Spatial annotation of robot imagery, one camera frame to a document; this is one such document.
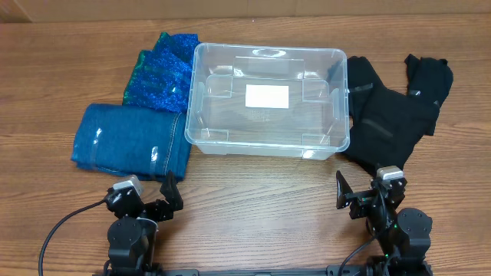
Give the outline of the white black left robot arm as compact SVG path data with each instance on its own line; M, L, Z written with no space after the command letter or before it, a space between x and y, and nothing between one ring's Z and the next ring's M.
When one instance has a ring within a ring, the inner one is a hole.
M108 265L106 275L163 275L161 264L153 261L159 223L183 209L177 179L167 173L160 187L163 199L145 203L143 186L135 175L113 184L104 198L117 220L107 231Z

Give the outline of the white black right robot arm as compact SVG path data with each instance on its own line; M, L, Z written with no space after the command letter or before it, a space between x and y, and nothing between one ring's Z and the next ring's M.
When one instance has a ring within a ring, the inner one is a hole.
M353 192L341 172L336 172L336 207L350 209L352 219L365 219L371 239L355 249L338 268L329 268L336 275L432 275L426 253L431 245L433 220L414 208L398 210L405 198L407 180L396 166L380 168L371 180L371 188ZM371 256L361 266L348 262L372 242L378 241L382 255Z

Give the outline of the black garment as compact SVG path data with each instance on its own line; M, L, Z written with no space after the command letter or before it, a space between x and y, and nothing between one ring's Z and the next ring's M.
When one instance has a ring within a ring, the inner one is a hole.
M374 176L385 166L403 169L415 145L434 135L440 108L450 93L448 61L410 54L407 92L384 85L365 57L348 58L349 114L353 120L346 157Z

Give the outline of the white label in bin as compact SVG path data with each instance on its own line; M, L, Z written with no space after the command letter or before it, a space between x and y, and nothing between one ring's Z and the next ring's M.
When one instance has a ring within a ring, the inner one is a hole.
M252 108L289 108L289 87L247 84L245 106Z

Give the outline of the blue sequin glitter garment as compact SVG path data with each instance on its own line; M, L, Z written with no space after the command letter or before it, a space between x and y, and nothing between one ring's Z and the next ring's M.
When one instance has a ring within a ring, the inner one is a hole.
M197 34L160 34L151 50L142 50L124 90L123 104L187 111Z

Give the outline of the blue denim jeans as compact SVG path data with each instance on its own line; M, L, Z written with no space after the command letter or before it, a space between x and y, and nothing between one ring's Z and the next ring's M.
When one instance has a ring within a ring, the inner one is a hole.
M185 125L184 113L93 103L75 135L71 160L80 169L156 181L172 172L182 181L191 150Z

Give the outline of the clear plastic storage bin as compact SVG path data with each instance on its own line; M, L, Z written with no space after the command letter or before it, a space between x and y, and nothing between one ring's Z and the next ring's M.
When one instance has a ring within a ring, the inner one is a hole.
M289 108L246 107L246 85L289 87ZM185 136L205 154L326 160L350 144L347 56L335 48L196 46Z

